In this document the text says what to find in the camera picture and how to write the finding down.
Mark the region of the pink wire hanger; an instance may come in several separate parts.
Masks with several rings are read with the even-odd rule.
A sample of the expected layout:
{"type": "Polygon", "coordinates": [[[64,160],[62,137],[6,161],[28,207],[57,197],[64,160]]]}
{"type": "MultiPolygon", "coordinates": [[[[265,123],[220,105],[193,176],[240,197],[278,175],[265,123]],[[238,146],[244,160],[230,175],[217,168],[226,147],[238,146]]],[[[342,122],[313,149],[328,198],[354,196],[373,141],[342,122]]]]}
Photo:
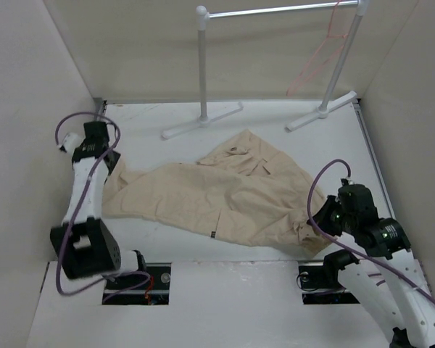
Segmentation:
{"type": "Polygon", "coordinates": [[[286,89],[286,96],[293,96],[311,80],[313,80],[337,55],[341,53],[349,34],[341,33],[335,24],[336,12],[344,1],[337,1],[331,12],[326,36],[314,51],[313,55],[306,61],[298,76],[286,89]]]}

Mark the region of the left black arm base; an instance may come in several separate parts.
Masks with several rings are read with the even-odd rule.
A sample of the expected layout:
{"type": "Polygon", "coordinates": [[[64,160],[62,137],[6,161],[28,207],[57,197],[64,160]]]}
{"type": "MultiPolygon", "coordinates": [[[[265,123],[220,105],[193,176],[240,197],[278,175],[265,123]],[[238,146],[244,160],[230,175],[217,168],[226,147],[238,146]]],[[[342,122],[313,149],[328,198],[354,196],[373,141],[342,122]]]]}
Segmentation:
{"type": "Polygon", "coordinates": [[[147,281],[144,275],[126,275],[107,280],[102,305],[168,305],[170,298],[171,264],[150,263],[147,281]]]}

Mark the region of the beige trousers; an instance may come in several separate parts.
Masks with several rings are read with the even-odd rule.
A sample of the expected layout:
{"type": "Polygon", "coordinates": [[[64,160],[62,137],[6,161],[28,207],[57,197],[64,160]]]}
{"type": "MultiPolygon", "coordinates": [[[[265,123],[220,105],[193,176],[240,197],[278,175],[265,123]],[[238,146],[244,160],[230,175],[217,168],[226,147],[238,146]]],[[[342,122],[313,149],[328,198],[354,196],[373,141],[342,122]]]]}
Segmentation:
{"type": "Polygon", "coordinates": [[[247,247],[323,251],[329,241],[308,224],[325,196],[285,152],[244,130],[193,164],[149,172],[118,162],[104,184],[102,212],[143,218],[247,247]]]}

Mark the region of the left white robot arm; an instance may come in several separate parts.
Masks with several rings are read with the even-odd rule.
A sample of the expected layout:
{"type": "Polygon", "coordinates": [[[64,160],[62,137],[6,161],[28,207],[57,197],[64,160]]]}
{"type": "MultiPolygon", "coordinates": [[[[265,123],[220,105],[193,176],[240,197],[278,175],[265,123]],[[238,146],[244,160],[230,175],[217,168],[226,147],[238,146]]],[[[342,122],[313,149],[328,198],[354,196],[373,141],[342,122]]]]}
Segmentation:
{"type": "Polygon", "coordinates": [[[84,137],[68,133],[59,149],[70,155],[74,181],[69,207],[60,226],[50,232],[51,244],[70,280],[118,276],[132,288],[148,281],[144,258],[137,250],[121,249],[102,221],[104,184],[120,154],[109,151],[109,132],[102,121],[85,123],[84,137]]]}

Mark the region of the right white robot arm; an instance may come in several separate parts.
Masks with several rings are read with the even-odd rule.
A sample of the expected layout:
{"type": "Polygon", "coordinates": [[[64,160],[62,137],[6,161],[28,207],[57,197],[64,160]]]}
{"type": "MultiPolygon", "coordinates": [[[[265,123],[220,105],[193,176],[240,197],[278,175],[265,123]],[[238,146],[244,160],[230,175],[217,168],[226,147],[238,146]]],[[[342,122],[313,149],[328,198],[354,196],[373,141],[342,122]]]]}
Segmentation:
{"type": "Polygon", "coordinates": [[[402,226],[378,216],[366,186],[343,179],[307,222],[330,237],[348,233],[363,249],[327,254],[321,275],[356,298],[390,347],[435,347],[435,304],[420,264],[402,226]]]}

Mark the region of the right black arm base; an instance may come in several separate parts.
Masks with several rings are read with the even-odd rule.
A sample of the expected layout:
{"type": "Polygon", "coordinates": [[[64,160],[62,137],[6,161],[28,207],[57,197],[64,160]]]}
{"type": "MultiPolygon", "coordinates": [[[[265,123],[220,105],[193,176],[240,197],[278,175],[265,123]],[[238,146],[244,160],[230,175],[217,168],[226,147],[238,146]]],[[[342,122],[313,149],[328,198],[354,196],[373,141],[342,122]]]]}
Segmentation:
{"type": "Polygon", "coordinates": [[[327,276],[322,265],[300,265],[297,285],[304,305],[355,305],[359,301],[338,281],[327,276]]]}

